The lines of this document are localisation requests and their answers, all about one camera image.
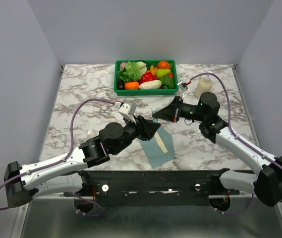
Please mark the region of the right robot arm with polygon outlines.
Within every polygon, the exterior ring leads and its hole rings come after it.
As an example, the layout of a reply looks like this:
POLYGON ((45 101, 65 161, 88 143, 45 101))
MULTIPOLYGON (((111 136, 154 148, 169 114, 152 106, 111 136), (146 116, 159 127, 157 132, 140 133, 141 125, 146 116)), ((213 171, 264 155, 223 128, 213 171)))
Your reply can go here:
POLYGON ((282 156, 267 153, 240 136, 218 115, 219 108, 216 95, 205 92, 197 105, 186 104, 176 96, 169 105, 153 113, 153 117, 170 122, 178 122, 180 118, 198 121, 205 138, 233 153, 251 169, 250 174, 222 170, 210 182, 213 193, 235 189, 256 195, 269 207, 275 206, 282 201, 282 156))

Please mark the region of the blue-grey envelope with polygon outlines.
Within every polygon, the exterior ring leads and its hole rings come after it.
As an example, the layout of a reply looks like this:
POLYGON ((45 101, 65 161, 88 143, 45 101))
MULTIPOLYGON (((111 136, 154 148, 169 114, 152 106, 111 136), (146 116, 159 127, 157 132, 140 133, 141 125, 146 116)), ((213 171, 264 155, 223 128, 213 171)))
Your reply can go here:
POLYGON ((157 132, 159 133, 166 148, 168 149, 167 153, 162 152, 156 142, 155 137, 153 137, 149 141, 139 140, 139 143, 152 168, 161 166, 162 164, 167 163, 175 158, 172 135, 162 127, 160 127, 157 132))

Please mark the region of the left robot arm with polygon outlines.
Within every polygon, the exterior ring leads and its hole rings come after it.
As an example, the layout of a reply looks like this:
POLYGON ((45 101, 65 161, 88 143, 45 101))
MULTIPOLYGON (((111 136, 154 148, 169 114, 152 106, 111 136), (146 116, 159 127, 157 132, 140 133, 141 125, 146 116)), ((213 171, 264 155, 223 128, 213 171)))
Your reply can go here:
POLYGON ((32 201, 51 179, 109 161, 110 155, 119 154, 136 138, 151 140, 161 126, 142 116, 137 116, 134 122, 124 122, 125 126, 118 122, 108 123, 98 136, 88 139, 67 154, 28 165, 17 161, 9 163, 4 174, 8 208, 32 201))

